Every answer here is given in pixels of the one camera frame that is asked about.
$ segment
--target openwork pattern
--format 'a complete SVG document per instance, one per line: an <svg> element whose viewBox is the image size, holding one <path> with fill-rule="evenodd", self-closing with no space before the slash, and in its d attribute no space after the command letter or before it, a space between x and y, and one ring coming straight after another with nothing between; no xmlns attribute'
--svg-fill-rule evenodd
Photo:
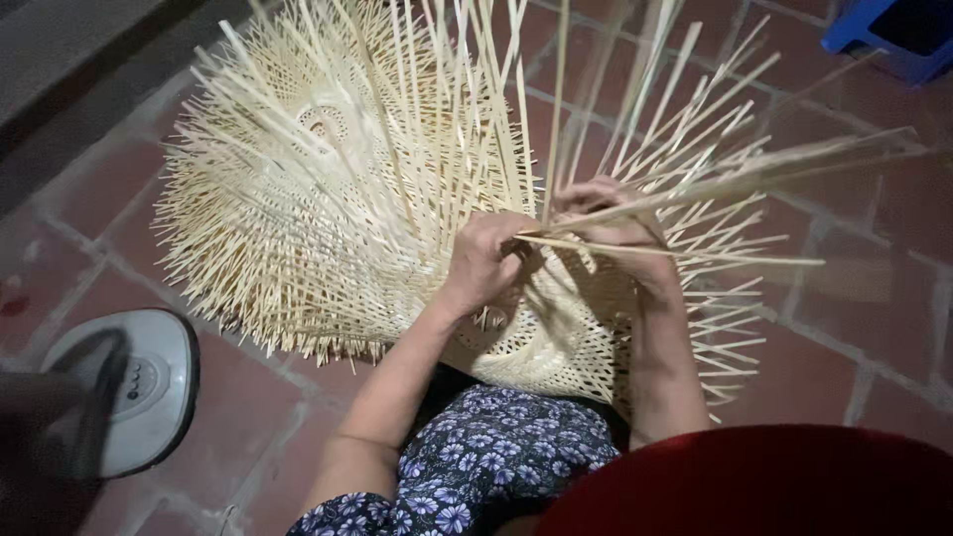
<svg viewBox="0 0 953 536"><path fill-rule="evenodd" d="M358 0L288 0L259 13L244 36L227 24L223 52L199 51L193 69L205 92L186 104L170 149L171 176L157 227L171 248L171 283L186 280L195 310L270 350L376 360L416 318L447 272L456 231L474 210L538 216L545 263L521 292L460 329L444 360L477 378L552 395L625 406L635 296L632 282L601 254L611 246L573 231L655 213L679 267L703 388L728 402L757 362L745 347L758 304L753 278L733 288L710 276L754 264L814 264L764 257L781 237L746 233L762 213L757 190L808 175L876 146L846 137L769 154L755 138L752 103L726 103L778 60L751 64L754 35L711 78L681 80L701 24L687 33L660 102L645 103L659 78L662 46L680 2L649 2L643 45L600 170L645 193L573 222L550 221L551 193L571 184L617 22L585 74L581 121L560 135L568 2L558 41L558 83L546 170L528 147L519 31L526 0L497 1L511 23L506 50L489 32L486 2L413 7ZM451 38L451 34L470 39ZM514 76L517 102L504 98ZM678 84L694 97L667 118ZM645 136L639 119L650 120ZM641 251L640 248L617 248ZM719 335L731 334L730 340Z"/></svg>

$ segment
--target tiled floor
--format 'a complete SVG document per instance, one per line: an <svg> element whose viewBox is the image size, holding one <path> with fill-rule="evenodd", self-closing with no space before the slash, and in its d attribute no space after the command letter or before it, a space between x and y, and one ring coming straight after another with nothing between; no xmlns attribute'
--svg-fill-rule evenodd
<svg viewBox="0 0 953 536"><path fill-rule="evenodd" d="M608 16L608 2L576 3L570 72L584 68ZM546 131L554 100L553 4L531 0L526 20L533 22L522 36L529 113L544 125L534 133ZM688 19L703 21L699 55L687 75L711 73L739 31L772 14L766 47L785 59L745 94L766 108L849 61L818 45L831 12L823 0L688 0L670 45ZM505 19L497 22L505 26ZM623 28L638 26L630 21ZM627 64L635 49L634 37L624 33L613 61ZM598 162L598 141L611 132L624 85L625 69L610 73L590 130L590 162ZM161 189L158 143L191 90L186 73L171 80L0 224L5 368L33 369L58 334L83 320L154 305L187 311L154 265L163 254L148 223ZM948 142L951 90L949 79L912 91L860 69L766 128L779 147L902 125L914 126L924 143ZM565 108L578 112L574 104ZM545 151L537 154L544 163ZM771 234L792 236L784 253L830 263L798 276L798 284L767 290L769 320L761 330L769 342L755 352L761 373L739 401L720 408L725 425L861 425L953 452L951 180L951 163L935 157L772 194ZM266 359L248 342L238 346L235 334L193 321L202 387L189 434L156 468L108 484L83 534L218 535L226 518L225 534L282 533L302 506L323 439L369 373L361 366L353 376L344 362L315 370L297 356Z"/></svg>

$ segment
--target woman's right hand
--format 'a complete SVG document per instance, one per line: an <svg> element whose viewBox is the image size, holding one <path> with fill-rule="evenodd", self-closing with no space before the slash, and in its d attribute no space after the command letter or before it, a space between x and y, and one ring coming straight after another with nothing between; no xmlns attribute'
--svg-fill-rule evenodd
<svg viewBox="0 0 953 536"><path fill-rule="evenodd" d="M571 221L640 196L640 193L620 189L618 181L607 175L596 175L589 182L573 184L554 197L556 221ZM598 244L665 247L664 234L653 215L621 217L608 224L587 227L577 234L587 242ZM672 285L679 286L675 263L670 257L645 253L606 255L654 297L662 298Z"/></svg>

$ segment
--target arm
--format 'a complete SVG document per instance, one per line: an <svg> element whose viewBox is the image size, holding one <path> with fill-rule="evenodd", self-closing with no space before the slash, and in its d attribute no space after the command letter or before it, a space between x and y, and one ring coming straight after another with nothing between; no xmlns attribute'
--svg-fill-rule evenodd
<svg viewBox="0 0 953 536"><path fill-rule="evenodd" d="M357 392L328 440L305 511L345 493L396 497L398 449L444 346L460 319L516 280L521 261L500 247L536 221L523 215L472 213L456 237L443 286Z"/></svg>
<svg viewBox="0 0 953 536"><path fill-rule="evenodd" d="M572 217L628 200L615 180L597 176L567 189L557 202L560 217ZM663 241L658 222L645 217L580 234L588 241L615 245L659 246ZM675 264L666 257L644 254L615 256L614 262L638 287L629 361L630 448L707 429L708 410Z"/></svg>

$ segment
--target woman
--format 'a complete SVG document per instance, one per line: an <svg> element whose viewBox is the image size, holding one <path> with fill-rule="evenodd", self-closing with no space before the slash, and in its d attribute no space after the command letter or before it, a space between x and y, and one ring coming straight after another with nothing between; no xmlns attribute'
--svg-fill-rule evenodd
<svg viewBox="0 0 953 536"><path fill-rule="evenodd" d="M624 202L613 179L567 189L558 217ZM577 402L475 385L400 452L440 353L457 325L510 287L520 257L504 242L536 221L473 213L456 238L449 274L433 300L363 385L325 446L309 509L290 535L458 534L479 528L491 505L553 498L578 475L610 462L605 420ZM587 231L611 244L659 246L655 222ZM679 278L667 257L615 258L639 287L633 304L629 447L708 426L688 338ZM520 520L518 523L532 520Z"/></svg>

